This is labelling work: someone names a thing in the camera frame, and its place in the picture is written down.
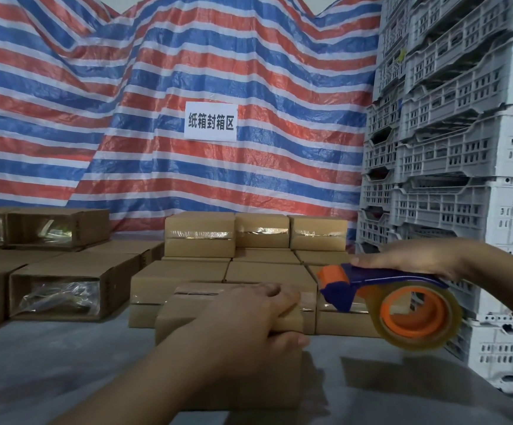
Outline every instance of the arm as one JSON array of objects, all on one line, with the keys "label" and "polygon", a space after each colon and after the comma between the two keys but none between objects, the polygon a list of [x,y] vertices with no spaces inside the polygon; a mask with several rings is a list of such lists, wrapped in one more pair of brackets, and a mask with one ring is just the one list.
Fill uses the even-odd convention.
[{"label": "arm", "polygon": [[469,280],[513,311],[513,255],[486,243],[466,238],[399,241],[379,254],[356,256],[351,263]]},{"label": "arm", "polygon": [[219,295],[195,321],[52,424],[170,423],[204,386],[255,373],[288,350],[307,345],[303,334],[269,335],[276,318],[299,300],[299,293],[275,285]]}]

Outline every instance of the white wall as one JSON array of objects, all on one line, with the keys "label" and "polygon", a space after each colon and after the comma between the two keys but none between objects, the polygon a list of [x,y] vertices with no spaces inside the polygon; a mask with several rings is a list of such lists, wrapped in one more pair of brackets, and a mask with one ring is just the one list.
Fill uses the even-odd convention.
[{"label": "white wall", "polygon": [[[125,12],[129,7],[134,6],[140,0],[101,0],[114,8],[117,12]],[[336,0],[303,0],[314,14],[321,13],[326,7]]]}]

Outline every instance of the hand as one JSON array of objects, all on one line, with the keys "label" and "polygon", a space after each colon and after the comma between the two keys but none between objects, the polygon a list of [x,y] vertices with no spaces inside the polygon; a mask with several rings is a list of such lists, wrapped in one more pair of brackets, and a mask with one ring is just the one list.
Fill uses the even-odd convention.
[{"label": "hand", "polygon": [[380,253],[357,255],[351,263],[365,269],[394,269],[460,280],[467,273],[464,257],[476,244],[466,238],[403,240],[388,243]]},{"label": "hand", "polygon": [[283,353],[309,344],[308,337],[296,332],[269,335],[278,316],[299,300],[300,293],[286,286],[234,288],[220,294],[195,321],[177,331],[183,330],[194,341],[202,352],[201,360],[215,370],[215,378],[246,376]]}]

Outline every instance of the orange tape core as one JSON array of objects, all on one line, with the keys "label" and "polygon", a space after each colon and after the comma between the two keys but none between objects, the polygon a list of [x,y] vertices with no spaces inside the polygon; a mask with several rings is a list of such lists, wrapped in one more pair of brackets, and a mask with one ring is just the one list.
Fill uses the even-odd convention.
[{"label": "orange tape core", "polygon": [[[390,314],[390,306],[405,291],[424,294],[424,303],[409,314]],[[380,317],[393,333],[406,338],[431,336],[447,324],[447,306],[436,293],[421,287],[407,287],[394,291],[380,305]]]}]

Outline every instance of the forearm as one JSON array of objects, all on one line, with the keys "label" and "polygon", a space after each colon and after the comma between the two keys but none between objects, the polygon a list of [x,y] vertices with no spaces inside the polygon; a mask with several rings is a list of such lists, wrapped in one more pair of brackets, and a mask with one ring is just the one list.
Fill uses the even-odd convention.
[{"label": "forearm", "polygon": [[513,255],[485,243],[468,241],[462,251],[462,276],[513,311]]},{"label": "forearm", "polygon": [[176,331],[123,376],[91,395],[55,425],[170,423],[188,398],[213,380],[202,352]]}]

